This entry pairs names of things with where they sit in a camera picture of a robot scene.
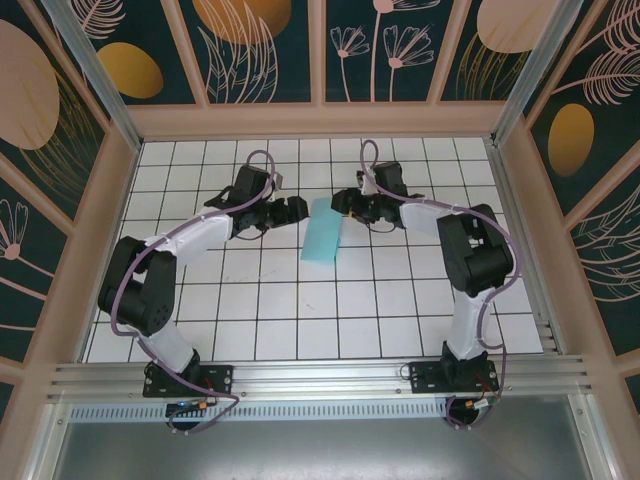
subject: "decorative wallpaper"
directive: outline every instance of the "decorative wallpaper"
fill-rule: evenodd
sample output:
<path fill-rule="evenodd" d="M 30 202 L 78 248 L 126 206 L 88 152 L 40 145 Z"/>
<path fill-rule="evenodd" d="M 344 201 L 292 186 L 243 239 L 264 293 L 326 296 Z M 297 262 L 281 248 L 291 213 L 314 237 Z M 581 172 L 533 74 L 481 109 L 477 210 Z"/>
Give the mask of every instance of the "decorative wallpaper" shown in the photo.
<path fill-rule="evenodd" d="M 625 382 L 627 383 L 633 404 L 636 407 L 636 412 L 640 415 L 640 373 L 625 378 Z"/>
<path fill-rule="evenodd" d="M 568 213 L 640 138 L 640 0 L 607 4 L 531 128 Z"/>
<path fill-rule="evenodd" d="M 557 0 L 473 0 L 442 100 L 506 100 Z"/>
<path fill-rule="evenodd" d="M 68 3 L 124 103 L 194 103 L 159 0 L 69 0 Z M 51 23 L 39 0 L 38 4 Z"/>
<path fill-rule="evenodd" d="M 0 58 L 0 153 L 73 219 L 104 131 L 17 2 Z"/>
<path fill-rule="evenodd" d="M 556 69 L 556 67 L 558 66 L 558 62 L 560 62 L 560 59 L 564 55 L 565 50 L 569 46 L 569 43 L 571 43 L 571 40 L 573 39 L 574 35 L 576 34 L 576 31 L 578 30 L 578 28 L 580 28 L 580 25 L 582 24 L 582 21 L 584 20 L 584 17 L 587 15 L 587 12 L 589 11 L 589 9 L 591 8 L 592 5 L 593 5 L 593 0 L 584 0 L 583 1 L 582 6 L 580 7 L 580 11 L 578 12 L 578 15 L 576 16 L 574 21 L 571 23 L 571 26 L 569 27 L 569 33 L 565 36 L 565 39 L 562 42 L 562 44 L 560 45 L 560 48 L 558 48 L 558 51 L 556 52 L 555 57 L 553 58 L 553 60 L 551 61 L 551 63 L 547 67 L 547 69 L 545 70 L 544 75 L 542 76 L 542 78 L 538 82 L 537 88 L 535 89 L 535 91 L 531 95 L 531 98 L 527 102 L 527 105 L 524 107 L 524 115 L 525 116 L 529 115 L 529 112 L 531 111 L 531 109 L 535 105 L 536 101 L 538 100 L 538 97 L 540 96 L 540 93 L 542 93 L 542 89 L 544 88 L 545 83 L 547 82 L 547 79 L 551 75 L 551 72 L 553 72 Z"/>
<path fill-rule="evenodd" d="M 67 237 L 0 179 L 0 356 L 22 362 Z"/>
<path fill-rule="evenodd" d="M 424 101 L 453 2 L 327 1 L 326 101 Z"/>
<path fill-rule="evenodd" d="M 209 101 L 310 102 L 307 0 L 180 2 Z"/>
<path fill-rule="evenodd" d="M 0 424 L 2 424 L 4 412 L 7 411 L 7 407 L 9 406 L 9 399 L 11 399 L 12 393 L 13 385 L 10 383 L 0 382 Z"/>
<path fill-rule="evenodd" d="M 571 236 L 616 355 L 640 348 L 640 167 Z"/>

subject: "gray metal panel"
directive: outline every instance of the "gray metal panel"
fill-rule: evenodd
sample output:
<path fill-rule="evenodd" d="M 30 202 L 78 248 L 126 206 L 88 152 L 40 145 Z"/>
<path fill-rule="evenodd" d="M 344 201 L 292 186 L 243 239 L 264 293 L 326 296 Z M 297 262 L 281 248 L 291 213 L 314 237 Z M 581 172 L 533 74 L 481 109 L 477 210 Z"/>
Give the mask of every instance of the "gray metal panel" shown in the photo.
<path fill-rule="evenodd" d="M 56 479 L 583 480 L 566 398 L 506 398 L 471 432 L 443 420 L 69 425 Z"/>

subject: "blue foam block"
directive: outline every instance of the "blue foam block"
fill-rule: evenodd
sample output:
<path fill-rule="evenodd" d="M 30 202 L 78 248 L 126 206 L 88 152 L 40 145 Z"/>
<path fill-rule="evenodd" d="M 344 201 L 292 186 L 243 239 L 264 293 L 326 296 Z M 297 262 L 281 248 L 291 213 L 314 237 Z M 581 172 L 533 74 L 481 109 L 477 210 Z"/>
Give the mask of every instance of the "blue foam block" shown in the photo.
<path fill-rule="evenodd" d="M 340 243 L 341 225 L 342 215 L 331 210 L 330 198 L 314 200 L 300 260 L 333 263 Z"/>

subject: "white grid tile floor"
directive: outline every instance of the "white grid tile floor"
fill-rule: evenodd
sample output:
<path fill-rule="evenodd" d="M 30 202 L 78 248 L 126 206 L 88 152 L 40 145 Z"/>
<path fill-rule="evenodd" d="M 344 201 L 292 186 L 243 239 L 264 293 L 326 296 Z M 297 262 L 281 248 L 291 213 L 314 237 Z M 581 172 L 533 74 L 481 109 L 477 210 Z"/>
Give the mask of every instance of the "white grid tile floor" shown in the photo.
<path fill-rule="evenodd" d="M 410 193 L 469 206 L 489 203 L 506 227 L 482 139 L 378 138 L 381 160 L 398 160 Z M 356 186 L 360 138 L 156 142 L 144 145 L 120 236 L 166 232 L 232 183 L 238 165 L 268 149 L 286 193 L 309 205 Z M 307 360 L 439 355 L 453 312 L 437 238 L 345 218 L 333 265 L 300 261 L 308 220 L 234 239 L 180 272 L 174 319 L 203 360 Z M 243 232 L 253 238 L 257 231 Z M 510 353 L 542 346 L 524 283 L 498 297 L 489 343 Z M 145 361 L 115 337 L 102 313 L 88 362 Z"/>

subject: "wall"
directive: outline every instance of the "wall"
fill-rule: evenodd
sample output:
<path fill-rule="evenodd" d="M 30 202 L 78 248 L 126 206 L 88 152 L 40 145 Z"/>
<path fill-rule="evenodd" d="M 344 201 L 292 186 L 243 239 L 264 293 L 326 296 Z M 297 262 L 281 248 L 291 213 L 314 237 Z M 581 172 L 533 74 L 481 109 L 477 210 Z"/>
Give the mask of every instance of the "wall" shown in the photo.
<path fill-rule="evenodd" d="M 140 132 L 175 139 L 486 134 L 556 3 L 248 0 L 245 10 L 241 0 L 118 0 L 99 11 L 71 5 Z"/>
<path fill-rule="evenodd" d="M 42 386 L 55 364 L 74 360 L 134 152 L 30 2 L 3 2 L 0 57 L 0 464 L 9 479 L 30 450 Z"/>
<path fill-rule="evenodd" d="M 594 1 L 505 145 L 568 353 L 640 478 L 640 2 Z"/>

